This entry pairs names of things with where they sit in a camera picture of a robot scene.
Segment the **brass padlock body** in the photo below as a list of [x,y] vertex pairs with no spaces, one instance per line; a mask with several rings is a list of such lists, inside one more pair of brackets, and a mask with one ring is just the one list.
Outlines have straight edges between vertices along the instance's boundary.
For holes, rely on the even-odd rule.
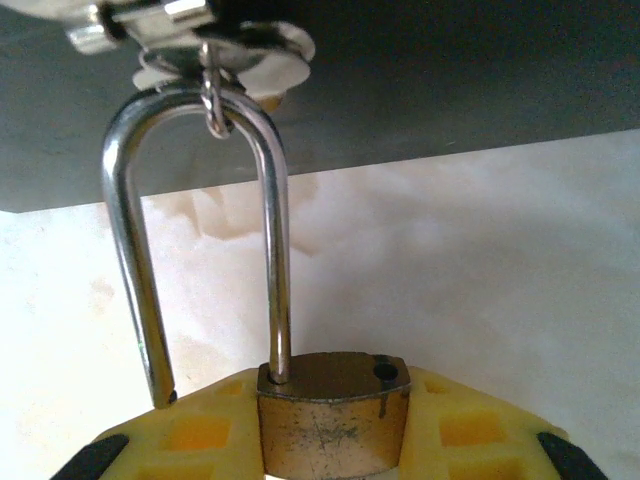
[[265,473],[290,480],[348,479],[398,465],[411,380],[404,361],[359,352],[292,358],[291,379],[258,372]]

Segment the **dark gray surface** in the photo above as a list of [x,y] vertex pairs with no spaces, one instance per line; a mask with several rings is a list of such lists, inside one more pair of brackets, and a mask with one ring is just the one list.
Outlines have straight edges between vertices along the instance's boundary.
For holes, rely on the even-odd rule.
[[[237,0],[227,15],[284,15],[316,40],[311,79],[274,115],[295,174],[640,127],[636,3]],[[133,45],[85,57],[0,9],[0,210],[101,200],[102,136],[136,66]],[[215,142],[201,119],[149,140],[144,194],[255,178],[240,136]]]

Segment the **padlock shackle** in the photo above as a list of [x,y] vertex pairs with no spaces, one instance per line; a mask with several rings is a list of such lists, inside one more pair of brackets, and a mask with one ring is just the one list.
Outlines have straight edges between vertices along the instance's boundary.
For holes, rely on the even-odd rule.
[[[221,92],[224,114],[248,140],[263,194],[271,378],[290,374],[289,225],[287,166],[282,142],[269,116],[242,93]],[[155,408],[177,398],[154,280],[134,165],[142,139],[160,123],[204,114],[200,86],[177,82],[135,95],[114,117],[102,152],[102,188],[113,229],[138,346]]]

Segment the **yellow plastic base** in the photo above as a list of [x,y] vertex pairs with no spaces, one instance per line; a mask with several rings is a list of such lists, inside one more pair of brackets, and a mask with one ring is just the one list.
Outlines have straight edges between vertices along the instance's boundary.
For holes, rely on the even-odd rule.
[[[401,480],[560,480],[536,434],[566,433],[509,403],[410,368]],[[101,480],[263,479],[257,369],[102,434],[129,445]]]

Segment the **white marble surface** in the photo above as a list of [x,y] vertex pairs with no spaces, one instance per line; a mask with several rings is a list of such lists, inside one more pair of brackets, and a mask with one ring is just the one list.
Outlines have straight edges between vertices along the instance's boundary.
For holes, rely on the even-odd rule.
[[[640,131],[290,180],[296,352],[403,356],[640,472]],[[144,202],[178,391],[267,358],[256,184]],[[150,407],[103,205],[0,214],[0,478]]]

